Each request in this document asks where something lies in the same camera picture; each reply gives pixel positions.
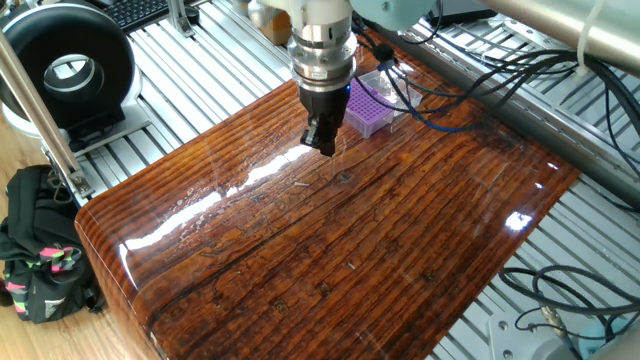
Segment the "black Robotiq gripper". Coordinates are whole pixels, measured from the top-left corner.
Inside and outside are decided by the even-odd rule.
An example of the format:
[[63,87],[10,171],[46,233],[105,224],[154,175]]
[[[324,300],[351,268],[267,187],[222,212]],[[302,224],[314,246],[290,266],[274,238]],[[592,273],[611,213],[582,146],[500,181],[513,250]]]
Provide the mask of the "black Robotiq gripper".
[[300,87],[299,100],[308,112],[308,127],[303,131],[300,143],[319,149],[324,156],[332,157],[335,154],[335,139],[342,126],[349,98],[349,85],[328,92]]

